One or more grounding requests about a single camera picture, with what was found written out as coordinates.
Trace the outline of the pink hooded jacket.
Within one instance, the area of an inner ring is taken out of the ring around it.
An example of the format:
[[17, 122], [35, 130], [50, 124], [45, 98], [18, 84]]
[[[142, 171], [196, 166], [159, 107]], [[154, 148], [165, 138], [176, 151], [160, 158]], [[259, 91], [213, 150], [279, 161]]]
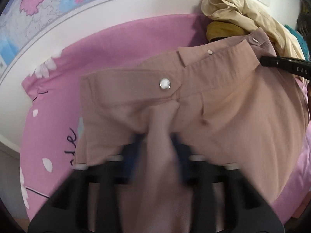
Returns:
[[145, 135], [132, 182], [119, 191], [125, 232], [189, 230], [192, 192], [180, 181], [172, 133], [215, 165], [236, 163], [276, 201], [301, 154], [309, 112], [292, 74], [260, 64], [274, 54], [257, 29], [81, 78], [75, 163], [100, 164]]

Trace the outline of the pink bed sheet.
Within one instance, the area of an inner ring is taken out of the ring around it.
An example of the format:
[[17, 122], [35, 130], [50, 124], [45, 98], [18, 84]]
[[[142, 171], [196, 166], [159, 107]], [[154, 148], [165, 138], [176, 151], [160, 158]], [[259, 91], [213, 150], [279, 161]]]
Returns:
[[148, 57], [137, 23], [93, 35], [53, 59], [29, 112], [21, 188], [33, 218], [71, 165], [95, 166], [144, 134], [124, 213], [176, 218], [190, 193], [178, 183], [181, 141], [217, 165], [236, 163], [287, 221], [310, 189], [309, 112], [293, 75], [261, 66], [275, 50], [262, 29]]

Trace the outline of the cream beige garment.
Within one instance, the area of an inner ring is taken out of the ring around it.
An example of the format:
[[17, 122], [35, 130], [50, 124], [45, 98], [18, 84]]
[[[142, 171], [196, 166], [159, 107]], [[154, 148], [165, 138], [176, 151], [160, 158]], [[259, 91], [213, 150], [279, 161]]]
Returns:
[[214, 21], [233, 23], [247, 32], [262, 28], [282, 57], [305, 59], [297, 38], [251, 0], [202, 0], [201, 11]]

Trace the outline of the colourful wall map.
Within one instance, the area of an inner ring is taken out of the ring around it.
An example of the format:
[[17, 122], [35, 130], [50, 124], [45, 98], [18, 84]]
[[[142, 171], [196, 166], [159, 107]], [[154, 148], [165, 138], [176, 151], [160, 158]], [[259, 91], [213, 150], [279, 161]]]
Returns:
[[92, 0], [9, 0], [1, 14], [1, 72], [43, 28]]

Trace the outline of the mustard yellow garment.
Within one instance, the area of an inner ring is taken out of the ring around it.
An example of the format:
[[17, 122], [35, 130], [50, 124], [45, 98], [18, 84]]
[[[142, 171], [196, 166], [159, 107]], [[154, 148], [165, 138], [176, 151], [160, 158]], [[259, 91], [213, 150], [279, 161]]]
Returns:
[[206, 38], [208, 42], [215, 42], [232, 36], [244, 36], [249, 32], [243, 28], [226, 22], [213, 21], [207, 25]]

